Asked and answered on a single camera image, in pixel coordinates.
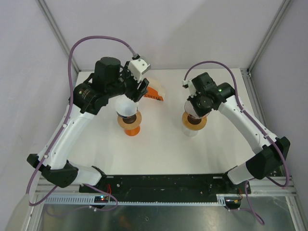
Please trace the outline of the white paper coffee filter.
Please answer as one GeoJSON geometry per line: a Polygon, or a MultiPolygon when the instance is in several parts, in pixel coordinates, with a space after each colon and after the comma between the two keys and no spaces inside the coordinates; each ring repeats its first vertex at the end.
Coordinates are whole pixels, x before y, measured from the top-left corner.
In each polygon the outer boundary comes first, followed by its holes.
{"type": "Polygon", "coordinates": [[[137,113],[139,103],[134,102],[127,96],[119,96],[115,101],[115,110],[121,115],[133,116],[137,113]]]}

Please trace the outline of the clear glass carafe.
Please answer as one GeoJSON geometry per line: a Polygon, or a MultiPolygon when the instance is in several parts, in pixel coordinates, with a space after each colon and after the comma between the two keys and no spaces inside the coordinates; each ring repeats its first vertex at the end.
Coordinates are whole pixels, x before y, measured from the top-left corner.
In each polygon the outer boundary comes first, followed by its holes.
{"type": "Polygon", "coordinates": [[[190,129],[187,129],[186,127],[184,127],[182,131],[188,137],[194,137],[198,134],[197,130],[190,130],[190,129]]]}

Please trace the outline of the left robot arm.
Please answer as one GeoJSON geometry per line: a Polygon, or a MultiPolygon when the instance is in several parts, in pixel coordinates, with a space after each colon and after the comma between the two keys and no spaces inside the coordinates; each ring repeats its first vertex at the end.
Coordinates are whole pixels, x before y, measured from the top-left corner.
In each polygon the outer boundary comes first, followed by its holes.
{"type": "Polygon", "coordinates": [[[138,102],[147,93],[149,85],[143,74],[150,68],[150,63],[141,57],[124,66],[113,57],[97,61],[94,72],[74,88],[59,131],[39,154],[28,156],[28,163],[48,182],[60,188],[73,183],[89,184],[95,192],[102,192],[106,188],[103,172],[97,167],[74,165],[68,161],[68,155],[84,128],[107,106],[109,99],[123,98],[116,106],[118,116],[124,119],[137,117],[138,102]]]}

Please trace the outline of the orange coffee filter box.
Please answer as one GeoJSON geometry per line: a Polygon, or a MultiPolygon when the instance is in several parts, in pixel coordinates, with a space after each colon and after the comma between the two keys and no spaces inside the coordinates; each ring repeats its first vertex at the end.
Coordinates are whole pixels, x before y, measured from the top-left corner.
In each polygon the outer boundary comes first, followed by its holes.
{"type": "Polygon", "coordinates": [[[166,96],[166,89],[163,85],[152,78],[147,78],[149,81],[149,85],[147,87],[147,93],[144,95],[147,98],[151,98],[158,101],[164,101],[166,96]]]}

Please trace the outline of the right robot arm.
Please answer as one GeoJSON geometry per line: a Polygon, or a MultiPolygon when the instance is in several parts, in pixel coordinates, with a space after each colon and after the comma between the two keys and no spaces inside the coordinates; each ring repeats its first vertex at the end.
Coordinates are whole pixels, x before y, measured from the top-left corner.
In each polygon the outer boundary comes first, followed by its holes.
{"type": "Polygon", "coordinates": [[[190,91],[187,101],[197,117],[204,117],[212,110],[219,111],[239,130],[255,154],[245,163],[225,173],[222,188],[233,193],[240,183],[255,178],[261,180],[285,163],[290,141],[278,138],[255,117],[247,115],[241,101],[236,100],[235,89],[229,83],[216,85],[205,72],[185,83],[190,91]]]}

